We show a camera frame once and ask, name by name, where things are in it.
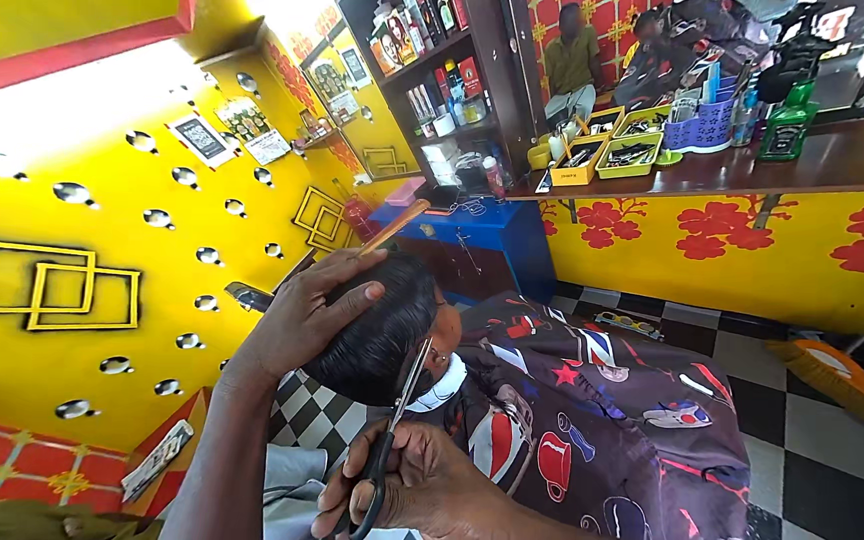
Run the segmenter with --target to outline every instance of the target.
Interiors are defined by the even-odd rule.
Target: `pink box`
[[[414,176],[405,178],[398,189],[392,191],[385,202],[394,207],[407,207],[416,201],[416,190],[421,188],[426,183],[426,178],[422,176]]]

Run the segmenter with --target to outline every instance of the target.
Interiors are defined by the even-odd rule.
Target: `black hair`
[[[639,13],[635,18],[635,24],[632,27],[631,32],[638,35],[639,32],[645,28],[645,25],[653,22],[659,22],[659,12],[655,9],[647,9],[642,13]]]
[[[435,278],[413,255],[390,251],[384,261],[332,289],[325,303],[331,305],[372,281],[385,286],[382,298],[344,327],[302,370],[348,399],[391,407],[402,392],[402,364],[417,352],[435,322],[439,310]],[[425,371],[413,397],[430,387],[432,375]]]
[[[558,24],[562,24],[562,20],[566,18],[566,16],[569,14],[569,12],[575,12],[575,11],[579,11],[578,2],[570,2],[570,3],[562,6],[561,9],[558,10]]]

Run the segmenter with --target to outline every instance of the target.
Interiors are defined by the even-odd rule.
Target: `red border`
[[[178,0],[177,13],[171,17],[2,58],[0,89],[181,36],[192,30],[194,14],[195,0]]]

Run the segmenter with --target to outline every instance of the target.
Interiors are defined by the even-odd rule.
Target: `barber cape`
[[[462,327],[405,418],[445,429],[514,500],[622,540],[744,537],[749,458],[707,356],[511,292]]]

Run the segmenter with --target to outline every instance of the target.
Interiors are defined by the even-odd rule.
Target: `blue cabinet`
[[[394,239],[425,262],[452,302],[473,305],[513,289],[547,304],[556,277],[538,204],[494,199],[483,204],[481,215],[464,210],[419,215]],[[385,227],[403,210],[382,204],[369,219]]]

